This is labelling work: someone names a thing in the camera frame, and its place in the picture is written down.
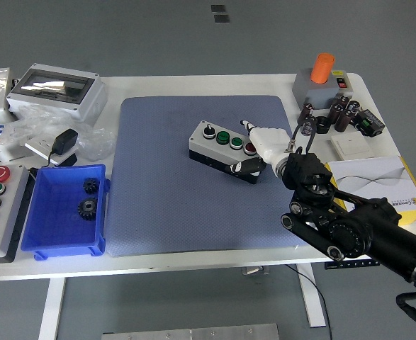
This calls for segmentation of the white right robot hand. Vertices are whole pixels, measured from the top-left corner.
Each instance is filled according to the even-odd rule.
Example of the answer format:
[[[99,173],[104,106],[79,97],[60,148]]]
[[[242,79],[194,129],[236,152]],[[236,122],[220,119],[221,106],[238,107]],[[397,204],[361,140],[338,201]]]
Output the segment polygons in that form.
[[[281,179],[290,154],[286,151],[290,142],[287,132],[281,128],[255,126],[246,120],[242,120],[241,124],[249,133],[258,157],[228,165],[225,170],[231,174],[245,175],[262,171],[269,164],[274,174]]]

